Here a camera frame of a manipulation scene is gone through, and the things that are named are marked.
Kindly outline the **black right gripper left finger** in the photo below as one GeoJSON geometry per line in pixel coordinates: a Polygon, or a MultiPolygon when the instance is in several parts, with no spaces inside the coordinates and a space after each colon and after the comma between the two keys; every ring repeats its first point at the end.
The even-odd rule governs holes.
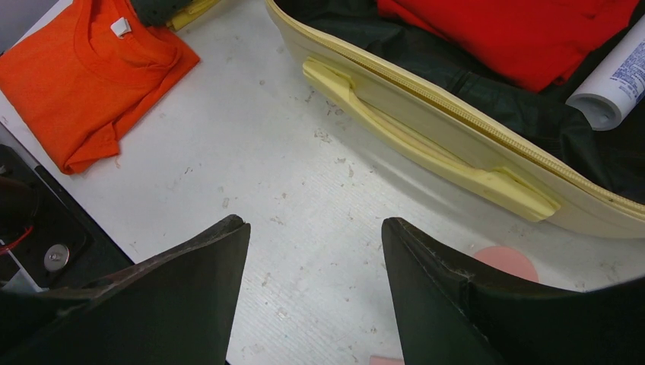
{"type": "Polygon", "coordinates": [[[251,226],[232,214],[83,287],[1,294],[3,364],[224,364],[251,226]]]}

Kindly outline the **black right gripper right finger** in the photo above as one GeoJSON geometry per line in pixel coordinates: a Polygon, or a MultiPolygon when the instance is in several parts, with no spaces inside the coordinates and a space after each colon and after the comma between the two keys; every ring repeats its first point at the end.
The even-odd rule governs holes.
{"type": "Polygon", "coordinates": [[[400,217],[383,253],[407,364],[642,364],[644,280],[587,292],[491,267],[400,217]]]}

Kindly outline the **white spray bottle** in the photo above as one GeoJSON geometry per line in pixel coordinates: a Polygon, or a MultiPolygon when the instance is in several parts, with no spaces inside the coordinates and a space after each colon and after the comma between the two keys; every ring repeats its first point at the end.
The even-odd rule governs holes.
{"type": "Polygon", "coordinates": [[[617,128],[644,98],[644,19],[641,18],[569,96],[596,131],[617,128]]]}

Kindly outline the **red printed t-shirt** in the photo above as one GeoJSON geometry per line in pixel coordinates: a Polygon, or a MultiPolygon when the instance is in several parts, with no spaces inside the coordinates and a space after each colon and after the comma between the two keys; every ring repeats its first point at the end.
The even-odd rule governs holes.
{"type": "Polygon", "coordinates": [[[378,1],[380,17],[420,27],[532,92],[563,84],[625,29],[636,1],[378,1]]]}

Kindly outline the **dark grey dotted cloth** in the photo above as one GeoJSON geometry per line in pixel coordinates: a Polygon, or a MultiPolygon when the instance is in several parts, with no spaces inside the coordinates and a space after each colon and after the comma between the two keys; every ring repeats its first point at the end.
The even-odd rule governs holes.
{"type": "Polygon", "coordinates": [[[139,21],[146,27],[164,25],[192,0],[131,0],[139,21]]]}

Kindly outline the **yellow t-shirt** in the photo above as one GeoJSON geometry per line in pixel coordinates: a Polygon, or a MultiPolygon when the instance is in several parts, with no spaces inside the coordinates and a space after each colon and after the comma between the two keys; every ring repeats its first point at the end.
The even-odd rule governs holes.
{"type": "Polygon", "coordinates": [[[217,5],[219,2],[220,0],[191,1],[185,8],[175,13],[175,15],[166,22],[166,26],[173,31],[178,31],[192,23],[198,17],[201,17],[206,11],[217,5]]]}

